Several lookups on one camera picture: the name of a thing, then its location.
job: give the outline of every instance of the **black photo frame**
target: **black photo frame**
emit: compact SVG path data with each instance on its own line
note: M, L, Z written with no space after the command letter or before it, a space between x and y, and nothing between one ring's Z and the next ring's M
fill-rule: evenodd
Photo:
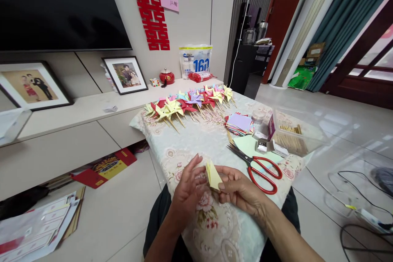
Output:
M74 104L49 64L42 60L1 62L0 90L16 107L31 111Z
M102 61L120 95L148 90L136 56L102 57Z

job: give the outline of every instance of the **teal curtain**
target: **teal curtain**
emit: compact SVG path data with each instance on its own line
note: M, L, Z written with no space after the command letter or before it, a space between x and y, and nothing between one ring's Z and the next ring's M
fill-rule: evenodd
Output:
M319 91L339 59L382 2L383 0L333 0L311 42L325 42L325 48L319 69L307 90Z

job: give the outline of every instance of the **power strip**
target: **power strip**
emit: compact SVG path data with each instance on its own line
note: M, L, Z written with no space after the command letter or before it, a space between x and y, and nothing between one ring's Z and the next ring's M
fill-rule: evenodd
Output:
M383 229L381 226L379 226L379 223L382 223L377 217L372 215L371 213L367 212L365 209L361 209L360 211L355 211L355 215L365 222L368 226L371 226L371 228L375 229L376 231L380 233L393 233L393 228L390 230Z

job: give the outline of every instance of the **wooden door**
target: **wooden door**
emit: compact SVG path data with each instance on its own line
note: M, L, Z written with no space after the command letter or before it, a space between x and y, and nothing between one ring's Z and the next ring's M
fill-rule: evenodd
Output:
M393 0L337 65L321 92L393 109Z
M280 51L298 3L299 0L271 0L271 9L267 16L268 28L266 37L271 38L275 48L262 78L263 84L267 84L270 72L277 59L278 52Z

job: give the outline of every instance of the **red scissors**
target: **red scissors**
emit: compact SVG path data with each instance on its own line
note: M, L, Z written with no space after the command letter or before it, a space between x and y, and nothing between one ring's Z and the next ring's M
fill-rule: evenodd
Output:
M254 167L251 166L251 162L254 161L256 162L259 166L261 166L267 173L269 173L272 177L276 178L276 179L281 179L282 178L282 172L280 170L280 168L271 160L264 158L264 157L256 157L253 156L252 158L250 158L249 156L247 156L244 152L242 152L240 149L238 149L238 147L236 145L234 145L233 143L230 143L228 145L228 147L235 153L237 154L239 157L241 157L243 160L245 160L247 162L247 167L248 167L248 174L250 175L251 181L257 186L259 187L259 189L261 191L263 191L265 194L275 194L277 192L277 186L275 185L275 183L270 180L268 177L266 177L264 174L262 174L261 172L259 172L258 170L256 170ZM270 164L273 165L273 167L277 170L278 175L274 174L272 171L270 171L268 168L266 168L259 160L264 160ZM271 186L273 187L273 190L266 190L262 187L260 187L258 185L258 183L255 181L254 179L254 175L253 173L256 173L257 175L261 176L263 179L265 179L266 181L268 181Z

